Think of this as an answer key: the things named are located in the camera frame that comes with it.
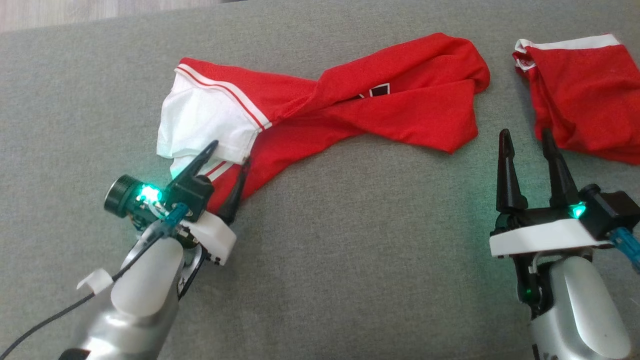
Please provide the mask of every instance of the red cloth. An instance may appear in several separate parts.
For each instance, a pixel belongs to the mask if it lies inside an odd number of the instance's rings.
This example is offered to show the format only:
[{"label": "red cloth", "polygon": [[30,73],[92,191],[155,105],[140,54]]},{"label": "red cloth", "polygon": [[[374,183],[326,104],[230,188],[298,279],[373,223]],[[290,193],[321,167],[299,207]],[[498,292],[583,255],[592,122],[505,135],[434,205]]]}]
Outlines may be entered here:
[{"label": "red cloth", "polygon": [[[194,79],[237,86],[270,121],[253,145],[244,198],[291,163],[364,133],[453,153],[477,135],[473,98],[490,78],[471,42],[442,33],[328,69],[317,81],[190,58],[180,63],[198,73]],[[239,169],[213,180],[210,212]]]},{"label": "red cloth", "polygon": [[560,148],[640,164],[640,72],[615,37],[521,39],[513,57],[529,80],[539,140],[549,127]]}]

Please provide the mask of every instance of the wooden floor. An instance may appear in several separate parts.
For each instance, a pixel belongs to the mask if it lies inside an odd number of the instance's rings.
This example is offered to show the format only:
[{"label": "wooden floor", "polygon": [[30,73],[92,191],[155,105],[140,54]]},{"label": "wooden floor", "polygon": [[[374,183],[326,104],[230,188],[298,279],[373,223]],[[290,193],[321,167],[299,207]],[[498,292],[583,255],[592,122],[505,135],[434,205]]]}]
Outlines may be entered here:
[{"label": "wooden floor", "polygon": [[229,0],[0,0],[0,33],[227,2]]}]

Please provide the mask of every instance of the red stripe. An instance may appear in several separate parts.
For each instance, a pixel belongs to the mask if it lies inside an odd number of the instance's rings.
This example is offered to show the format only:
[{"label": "red stripe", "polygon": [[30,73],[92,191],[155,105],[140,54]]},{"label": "red stripe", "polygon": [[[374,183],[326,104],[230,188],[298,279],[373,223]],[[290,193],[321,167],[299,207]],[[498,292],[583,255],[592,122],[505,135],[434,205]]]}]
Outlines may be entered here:
[{"label": "red stripe", "polygon": [[233,95],[233,96],[236,98],[236,100],[240,103],[240,106],[242,106],[242,107],[243,107],[243,109],[247,112],[247,114],[249,114],[249,115],[251,116],[251,118],[253,119],[253,121],[255,121],[255,123],[256,123],[256,124],[258,124],[258,126],[260,126],[260,128],[261,128],[262,130],[264,130],[264,126],[260,123],[260,121],[258,121],[258,119],[255,117],[255,115],[253,115],[253,114],[249,111],[249,109],[247,109],[247,108],[246,108],[246,106],[242,103],[242,101],[240,101],[240,98],[238,98],[238,96],[237,96],[236,94],[234,94],[234,92],[233,92],[233,91],[231,91],[229,88],[227,88],[226,86],[223,86],[223,85],[218,85],[218,84],[205,84],[205,83],[203,83],[202,81],[200,81],[200,80],[196,79],[196,77],[195,77],[192,73],[188,72],[187,70],[183,69],[182,67],[178,66],[178,69],[180,69],[180,70],[182,70],[182,71],[186,72],[189,76],[191,76],[191,79],[194,79],[198,84],[201,84],[201,85],[203,85],[203,86],[218,86],[218,87],[221,87],[221,88],[225,89],[225,90],[226,90],[226,91],[228,91],[229,93],[231,93],[231,95]]},{"label": "red stripe", "polygon": [[204,176],[209,176],[211,174],[213,174],[214,171],[216,171],[217,169],[219,169],[222,165],[226,164],[226,161],[222,161],[221,163],[217,164],[216,167],[212,168],[210,172],[204,174]]}]

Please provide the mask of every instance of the glowing light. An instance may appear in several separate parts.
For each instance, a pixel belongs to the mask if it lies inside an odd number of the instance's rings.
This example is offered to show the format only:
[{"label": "glowing light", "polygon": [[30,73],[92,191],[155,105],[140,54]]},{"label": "glowing light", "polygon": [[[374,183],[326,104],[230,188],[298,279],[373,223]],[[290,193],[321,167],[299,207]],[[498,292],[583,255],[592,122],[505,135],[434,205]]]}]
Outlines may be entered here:
[{"label": "glowing light", "polygon": [[140,189],[139,198],[140,200],[157,202],[157,201],[160,201],[160,199],[162,199],[162,193],[160,192],[160,190],[154,188],[151,185],[144,185]]},{"label": "glowing light", "polygon": [[571,215],[572,218],[580,218],[586,210],[587,207],[584,201],[581,201],[576,205],[569,205],[569,215]]}]

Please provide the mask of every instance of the gray fabric surface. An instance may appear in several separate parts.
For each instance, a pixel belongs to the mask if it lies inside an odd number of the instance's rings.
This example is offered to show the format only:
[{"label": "gray fabric surface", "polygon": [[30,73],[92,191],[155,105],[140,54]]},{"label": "gray fabric surface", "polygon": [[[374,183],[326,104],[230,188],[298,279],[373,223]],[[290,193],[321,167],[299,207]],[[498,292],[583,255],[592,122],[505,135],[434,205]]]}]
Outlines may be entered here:
[{"label": "gray fabric surface", "polygon": [[[611,32],[637,61],[638,18],[634,0],[250,1],[2,35],[0,347],[122,261],[133,230],[103,196],[124,173],[169,180],[156,129],[181,57],[317,78],[443,31],[473,41],[492,72],[476,99],[479,137],[448,156],[361,136],[288,168],[244,204],[232,257],[200,272],[161,358],[530,357],[513,265],[488,247],[503,127],[530,204],[549,194],[513,45]],[[578,184],[640,199],[637,167],[565,156]],[[595,264],[640,347],[639,277],[615,251]],[[79,316],[12,359],[57,358]]]}]

